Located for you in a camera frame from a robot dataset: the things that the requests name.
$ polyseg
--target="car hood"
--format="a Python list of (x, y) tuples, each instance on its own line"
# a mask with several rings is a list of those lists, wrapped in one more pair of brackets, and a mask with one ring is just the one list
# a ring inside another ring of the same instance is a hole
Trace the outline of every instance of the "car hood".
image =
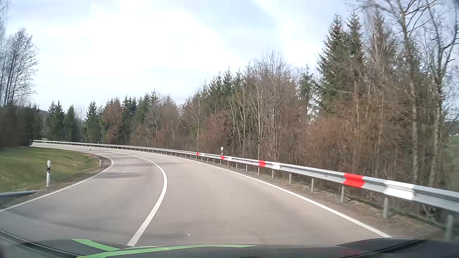
[(16, 242), (0, 257), (41, 258), (337, 258), (337, 257), (459, 257), (459, 246), (413, 238), (377, 238), (338, 246), (309, 245), (176, 245), (130, 247), (90, 239)]

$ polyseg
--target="metal guardrail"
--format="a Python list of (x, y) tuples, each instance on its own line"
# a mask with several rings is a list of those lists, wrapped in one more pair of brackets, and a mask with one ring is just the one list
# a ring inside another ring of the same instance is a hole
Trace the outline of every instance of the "metal guardrail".
[[(208, 153), (192, 152), (192, 151), (179, 151), (161, 148), (150, 148), (141, 146), (125, 146), (125, 145), (110, 145), (110, 144), (94, 144), (94, 143), (79, 143), (79, 142), (60, 142), (60, 141), (48, 141), (48, 140), (34, 140), (36, 143), (49, 143), (49, 144), (64, 144), (64, 145), (76, 145), (76, 146), (87, 146), (87, 147), (100, 147), (100, 148), (111, 148), (111, 149), (124, 149), (124, 150), (135, 150), (145, 152), (156, 152), (165, 153), (172, 155), (173, 153), (178, 156), (184, 155), (190, 158), (193, 156), (198, 158), (207, 157), (215, 160), (235, 162), (236, 166), (238, 163), (246, 165), (246, 171), (248, 165), (257, 166), (258, 168), (270, 168), (272, 169), (272, 177), (274, 177), (274, 171), (280, 170), (289, 173), (289, 183), (291, 183), (292, 174), (301, 174), (311, 177), (311, 191), (313, 190), (314, 179), (322, 179), (326, 181), (332, 181), (342, 184), (341, 187), (341, 202), (344, 200), (345, 186), (366, 189), (386, 195), (383, 205), (383, 217), (387, 217), (387, 211), (389, 209), (388, 197), (395, 197), (410, 202), (419, 202), (429, 206), (434, 206), (444, 210), (451, 211), (453, 213), (459, 213), (459, 192), (448, 191), (443, 189), (437, 189), (432, 187), (413, 185), (408, 183), (402, 183), (397, 181), (373, 178), (368, 176), (361, 176), (357, 174), (343, 173), (337, 171), (331, 171), (319, 168), (309, 168), (298, 165), (277, 163), (263, 160), (254, 160), (240, 157), (230, 157), (224, 155), (215, 155)], [(453, 225), (453, 215), (449, 214), (447, 217), (446, 228), (448, 235), (451, 234), (451, 228)]]
[(37, 193), (39, 191), (40, 190), (30, 190), (30, 191), (0, 193), (0, 203), (3, 203), (4, 201), (8, 200), (9, 198), (27, 196), (29, 194)]

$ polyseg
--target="road edge line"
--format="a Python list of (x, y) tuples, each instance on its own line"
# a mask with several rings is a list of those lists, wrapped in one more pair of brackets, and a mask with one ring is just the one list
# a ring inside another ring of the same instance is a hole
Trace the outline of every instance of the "road edge line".
[[(136, 152), (157, 154), (157, 155), (162, 155), (162, 156), (167, 156), (167, 157), (176, 157), (176, 156), (172, 156), (172, 155), (161, 154), (161, 153), (154, 153), (154, 152), (145, 152), (145, 151), (136, 151)], [(176, 158), (181, 158), (181, 159), (193, 161), (193, 162), (196, 162), (196, 163), (204, 164), (204, 165), (207, 165), (207, 166), (211, 166), (211, 167), (214, 167), (214, 168), (219, 168), (219, 169), (222, 169), (222, 170), (231, 172), (231, 173), (235, 173), (235, 174), (238, 174), (238, 175), (241, 175), (241, 176), (244, 176), (244, 177), (253, 179), (253, 180), (258, 181), (258, 182), (260, 182), (260, 183), (263, 183), (263, 184), (265, 184), (265, 185), (272, 186), (272, 187), (274, 187), (274, 188), (276, 188), (276, 189), (279, 189), (279, 190), (284, 191), (284, 192), (286, 192), (286, 193), (289, 193), (289, 194), (291, 194), (291, 195), (293, 195), (293, 196), (296, 196), (296, 197), (298, 197), (298, 198), (300, 198), (300, 199), (302, 199), (302, 200), (305, 200), (305, 201), (307, 201), (307, 202), (309, 202), (309, 203), (311, 203), (311, 204), (314, 204), (314, 205), (316, 205), (316, 206), (318, 206), (318, 207), (321, 207), (321, 208), (323, 208), (323, 209), (325, 209), (325, 210), (327, 210), (327, 211), (329, 211), (329, 212), (331, 212), (331, 213), (333, 213), (333, 214), (335, 214), (335, 215), (337, 215), (337, 216), (340, 216), (340, 217), (342, 217), (343, 219), (346, 219), (346, 220), (348, 220), (348, 221), (350, 221), (350, 222), (352, 222), (352, 223), (354, 223), (354, 224), (357, 224), (357, 225), (359, 225), (359, 226), (361, 226), (361, 227), (363, 227), (363, 228), (365, 228), (365, 229), (367, 229), (367, 230), (369, 230), (369, 231), (371, 231), (371, 232), (373, 232), (373, 233), (375, 233), (375, 234), (377, 234), (377, 235), (380, 235), (380, 236), (385, 237), (385, 238), (392, 237), (392, 236), (390, 236), (390, 235), (388, 235), (388, 234), (386, 234), (386, 233), (384, 233), (384, 232), (382, 232), (382, 231), (380, 231), (380, 230), (377, 230), (376, 228), (374, 228), (374, 227), (372, 227), (372, 226), (370, 226), (370, 225), (367, 225), (367, 224), (365, 224), (365, 223), (363, 223), (363, 222), (360, 222), (360, 221), (358, 221), (358, 220), (356, 220), (356, 219), (353, 219), (353, 218), (351, 218), (351, 217), (349, 217), (349, 216), (347, 216), (347, 215), (345, 215), (345, 214), (342, 214), (341, 212), (338, 212), (338, 211), (336, 211), (336, 210), (334, 210), (334, 209), (332, 209), (332, 208), (329, 208), (329, 207), (327, 207), (327, 206), (325, 206), (325, 205), (323, 205), (323, 204), (320, 204), (320, 203), (318, 203), (318, 202), (316, 202), (316, 201), (313, 201), (313, 200), (311, 200), (311, 199), (309, 199), (309, 198), (306, 198), (306, 197), (304, 197), (304, 196), (301, 196), (301, 195), (299, 195), (299, 194), (297, 194), (297, 193), (294, 193), (294, 192), (289, 191), (289, 190), (287, 190), (287, 189), (281, 188), (281, 187), (279, 187), (279, 186), (273, 185), (273, 184), (271, 184), (271, 183), (268, 183), (268, 182), (262, 181), (262, 180), (260, 180), (260, 179), (256, 179), (256, 178), (253, 178), (253, 177), (251, 177), (251, 176), (244, 175), (244, 174), (241, 174), (241, 173), (238, 173), (238, 172), (235, 172), (235, 171), (231, 171), (231, 170), (229, 170), (229, 169), (225, 169), (225, 168), (217, 167), (217, 166), (214, 166), (214, 165), (211, 165), (211, 164), (207, 164), (207, 163), (204, 163), (204, 162), (200, 162), (200, 161), (197, 161), (197, 160), (187, 159), (187, 158), (184, 158), (184, 157), (176, 157)]]
[(151, 220), (153, 219), (153, 217), (155, 216), (156, 212), (158, 211), (159, 206), (161, 205), (162, 201), (164, 200), (164, 196), (166, 195), (166, 190), (167, 190), (167, 187), (168, 187), (168, 177), (166, 176), (166, 172), (164, 172), (164, 170), (158, 164), (154, 163), (153, 161), (151, 161), (149, 159), (146, 159), (144, 157), (139, 157), (139, 156), (136, 156), (136, 155), (127, 154), (127, 153), (116, 152), (116, 151), (106, 151), (106, 152), (124, 154), (124, 155), (129, 155), (129, 156), (133, 156), (133, 157), (144, 159), (146, 161), (149, 161), (149, 162), (153, 163), (153, 165), (158, 167), (159, 170), (162, 172), (163, 184), (162, 184), (161, 194), (159, 195), (158, 200), (155, 203), (155, 206), (153, 206), (153, 209), (151, 209), (150, 213), (145, 218), (145, 220), (142, 223), (142, 225), (140, 225), (138, 230), (135, 232), (135, 234), (132, 236), (132, 238), (127, 243), (127, 246), (133, 247), (133, 246), (136, 245), (136, 243), (139, 241), (139, 239), (142, 236), (142, 234), (145, 232), (146, 228), (148, 227), (148, 225), (150, 224)]
[(106, 157), (106, 156), (103, 156), (103, 155), (101, 155), (101, 156), (102, 156), (102, 157), (105, 157), (105, 158), (108, 158), (108, 159), (110, 160), (110, 163), (111, 163), (111, 164), (110, 164), (110, 166), (109, 166), (108, 168), (106, 168), (106, 169), (100, 171), (99, 173), (97, 173), (97, 174), (95, 174), (95, 175), (92, 175), (92, 176), (90, 176), (90, 177), (88, 177), (88, 178), (86, 178), (86, 179), (83, 179), (83, 180), (81, 180), (81, 181), (79, 181), (79, 182), (76, 182), (75, 184), (66, 186), (66, 187), (61, 188), (61, 189), (58, 189), (58, 190), (56, 190), (56, 191), (52, 191), (51, 193), (47, 193), (47, 194), (45, 194), (45, 195), (38, 196), (38, 197), (35, 197), (35, 198), (33, 198), (33, 199), (30, 199), (30, 200), (27, 200), (27, 201), (24, 201), (24, 202), (20, 202), (20, 203), (18, 203), (18, 204), (13, 205), (13, 206), (9, 206), (9, 207), (6, 207), (6, 208), (4, 208), (4, 209), (0, 209), (0, 212), (3, 212), (3, 211), (6, 211), (6, 210), (9, 210), (9, 209), (12, 209), (12, 208), (21, 206), (21, 205), (23, 205), (23, 204), (26, 204), (26, 203), (29, 203), (29, 202), (32, 202), (32, 201), (41, 199), (41, 198), (46, 197), (46, 196), (50, 196), (50, 195), (55, 194), (55, 193), (57, 193), (57, 192), (63, 191), (63, 190), (65, 190), (65, 189), (68, 189), (68, 188), (70, 188), (70, 187), (79, 185), (79, 184), (81, 184), (81, 183), (83, 183), (83, 182), (86, 182), (86, 181), (90, 180), (91, 178), (94, 178), (94, 177), (96, 177), (96, 176), (102, 174), (103, 172), (109, 170), (109, 169), (113, 166), (114, 162), (113, 162), (113, 160), (112, 160), (111, 158), (109, 158), (109, 157)]

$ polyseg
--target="asphalt road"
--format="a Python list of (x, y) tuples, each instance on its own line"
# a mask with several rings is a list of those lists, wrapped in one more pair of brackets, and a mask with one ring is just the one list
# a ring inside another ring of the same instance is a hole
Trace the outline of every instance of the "asphalt road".
[(1, 211), (0, 229), (30, 241), (80, 238), (136, 246), (336, 245), (381, 237), (292, 194), (207, 164), (91, 149), (113, 165), (81, 184)]

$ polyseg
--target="grassy embankment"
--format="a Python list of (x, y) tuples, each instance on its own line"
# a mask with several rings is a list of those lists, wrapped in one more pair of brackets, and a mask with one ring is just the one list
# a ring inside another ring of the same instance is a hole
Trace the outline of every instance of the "grassy embankment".
[(43, 189), (46, 161), (51, 161), (51, 187), (59, 187), (96, 172), (97, 156), (39, 147), (0, 149), (0, 192)]

